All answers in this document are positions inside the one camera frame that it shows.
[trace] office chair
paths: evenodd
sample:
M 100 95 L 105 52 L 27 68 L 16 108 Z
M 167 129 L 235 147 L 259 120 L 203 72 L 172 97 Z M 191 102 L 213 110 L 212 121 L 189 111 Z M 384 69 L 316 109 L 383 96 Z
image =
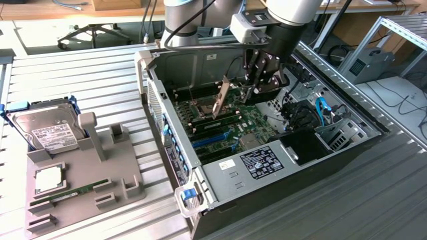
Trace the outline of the office chair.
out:
M 121 38 L 125 40 L 125 44 L 127 45 L 131 45 L 132 44 L 132 40 L 131 38 L 121 34 L 120 32 L 116 32 L 113 30 L 120 30 L 120 27 L 117 27 L 117 24 L 113 23 L 112 24 L 112 29 L 113 30 L 109 30 L 107 28 L 104 28 L 103 26 L 104 25 L 108 25 L 111 23 L 104 23 L 104 24 L 89 24 L 87 25 L 85 27 L 83 28 L 79 28 L 77 25 L 73 26 L 73 31 L 71 33 L 67 34 L 67 36 L 64 36 L 63 38 L 60 38 L 57 40 L 57 47 L 63 50 L 67 49 L 67 44 L 63 43 L 64 40 L 68 40 L 71 39 L 72 37 L 75 37 L 76 35 L 79 35 L 80 33 L 85 33 L 87 31 L 91 31 L 91 35 L 92 35 L 92 48 L 96 49 L 96 36 L 97 36 L 97 33 L 96 31 L 103 31 L 104 33 L 107 34 L 111 34 L 111 35 L 115 35 L 116 37 Z

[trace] hard drive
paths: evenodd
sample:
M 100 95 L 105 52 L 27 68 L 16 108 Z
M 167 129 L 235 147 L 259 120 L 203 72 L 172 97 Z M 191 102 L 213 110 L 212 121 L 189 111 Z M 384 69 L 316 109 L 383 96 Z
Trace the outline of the hard drive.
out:
M 79 147 L 87 137 L 79 127 L 80 113 L 76 99 L 65 97 L 49 101 L 9 104 L 3 117 L 28 142 L 29 149 L 45 149 L 57 154 Z

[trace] motherboard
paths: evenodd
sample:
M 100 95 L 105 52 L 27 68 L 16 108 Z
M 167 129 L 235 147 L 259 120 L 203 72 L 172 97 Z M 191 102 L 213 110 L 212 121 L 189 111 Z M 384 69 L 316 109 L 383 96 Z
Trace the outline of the motherboard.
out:
M 175 102 L 181 125 L 193 150 L 208 164 L 268 142 L 277 134 L 255 105 L 244 105 L 239 91 L 229 90 L 213 118 L 217 94 Z

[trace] metal workbench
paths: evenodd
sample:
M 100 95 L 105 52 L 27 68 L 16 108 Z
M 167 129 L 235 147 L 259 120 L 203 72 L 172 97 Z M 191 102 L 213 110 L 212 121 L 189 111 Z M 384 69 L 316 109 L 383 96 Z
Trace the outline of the metal workbench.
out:
M 0 65 L 1 103 L 36 101 L 72 92 L 81 112 L 95 112 L 97 130 L 124 123 L 137 157 L 147 197 L 37 239 L 188 240 L 189 229 L 173 198 L 139 99 L 132 45 L 32 55 Z M 0 239 L 24 239 L 27 144 L 0 122 Z
M 93 235 L 100 239 L 189 239 L 139 102 L 133 52 L 141 49 L 135 45 L 36 55 L 3 66 L 1 102 L 73 92 L 81 110 L 99 116 L 97 129 L 116 122 L 129 127 L 147 186 L 144 200 L 40 239 L 87 239 Z M 299 49 L 336 84 L 351 91 L 327 64 L 315 60 L 315 54 L 301 45 Z M 363 95 L 348 94 L 355 99 Z M 207 239 L 426 239 L 427 153 L 402 126 L 376 110 L 379 106 L 367 101 L 361 105 L 391 129 L 383 142 L 331 177 Z M 15 240 L 24 237 L 25 143 L 9 126 L 0 131 L 0 239 Z

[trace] blue pcie slot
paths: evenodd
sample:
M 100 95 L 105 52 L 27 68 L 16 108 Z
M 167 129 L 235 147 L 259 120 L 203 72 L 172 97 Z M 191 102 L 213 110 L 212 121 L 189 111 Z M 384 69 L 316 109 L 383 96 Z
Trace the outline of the blue pcie slot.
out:
M 213 137 L 209 137 L 208 139 L 204 139 L 201 141 L 195 142 L 192 144 L 192 147 L 193 148 L 199 148 L 199 147 L 203 147 L 203 146 L 205 146 L 205 145 L 208 145 L 211 143 L 216 143 L 216 142 L 224 141 L 228 138 L 228 135 L 229 135 L 231 132 L 232 132 L 232 130 L 229 129 L 228 132 L 217 134 Z

